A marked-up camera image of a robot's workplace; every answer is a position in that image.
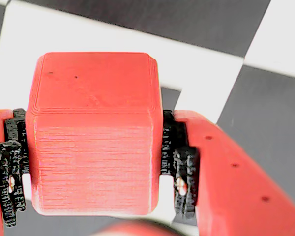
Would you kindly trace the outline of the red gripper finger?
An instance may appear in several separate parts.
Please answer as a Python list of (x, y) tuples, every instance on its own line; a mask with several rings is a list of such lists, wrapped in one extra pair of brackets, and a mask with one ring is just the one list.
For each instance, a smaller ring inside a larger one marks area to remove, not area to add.
[(295, 204), (219, 126), (164, 110), (161, 173), (202, 236), (295, 236)]
[(22, 175), (29, 172), (25, 110), (0, 110), (0, 236), (26, 209)]

